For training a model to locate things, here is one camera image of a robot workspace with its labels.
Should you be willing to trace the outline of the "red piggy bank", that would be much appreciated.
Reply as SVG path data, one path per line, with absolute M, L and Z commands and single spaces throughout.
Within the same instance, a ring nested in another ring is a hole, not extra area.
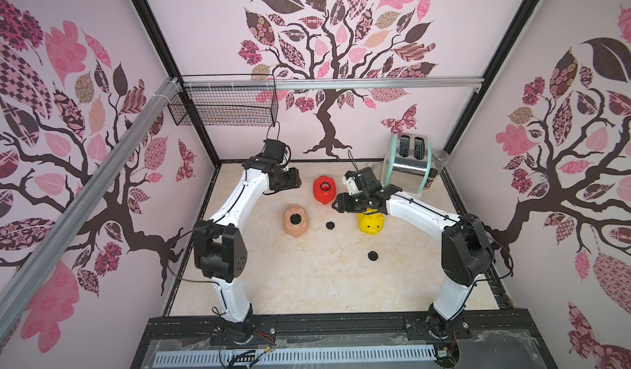
M 337 197 L 335 180 L 329 176 L 318 177 L 312 187 L 314 198 L 323 205 L 328 205 Z

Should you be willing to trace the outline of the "yellow piggy bank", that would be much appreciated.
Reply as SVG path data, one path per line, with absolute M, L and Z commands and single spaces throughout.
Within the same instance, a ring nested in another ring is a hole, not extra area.
M 358 226 L 364 234 L 379 234 L 384 229 L 385 222 L 385 215 L 378 210 L 368 209 L 358 215 Z

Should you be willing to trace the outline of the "peach piggy bank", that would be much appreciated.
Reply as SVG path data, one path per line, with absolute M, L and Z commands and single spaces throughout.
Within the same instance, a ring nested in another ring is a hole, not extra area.
M 286 234 L 300 238 L 308 231 L 309 224 L 309 214 L 303 207 L 290 206 L 284 211 L 283 228 Z

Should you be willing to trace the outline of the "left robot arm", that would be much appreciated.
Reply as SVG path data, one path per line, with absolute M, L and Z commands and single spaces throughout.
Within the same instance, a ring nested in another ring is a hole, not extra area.
M 248 259 L 241 227 L 265 193 L 279 193 L 301 185 L 298 169 L 282 167 L 276 160 L 262 156 L 252 157 L 245 163 L 237 186 L 223 206 L 193 228 L 195 267 L 215 288 L 219 316 L 236 332 L 253 332 L 252 305 L 239 279 Z

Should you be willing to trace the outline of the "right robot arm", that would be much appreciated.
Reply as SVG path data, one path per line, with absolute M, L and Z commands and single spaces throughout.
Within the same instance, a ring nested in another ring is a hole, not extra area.
M 481 220 L 468 213 L 458 216 L 430 206 L 396 185 L 381 185 L 371 168 L 345 173 L 345 193 L 332 208 L 339 213 L 382 214 L 402 219 L 440 243 L 440 264 L 445 274 L 425 320 L 427 331 L 445 339 L 465 309 L 474 287 L 482 281 L 495 255 Z

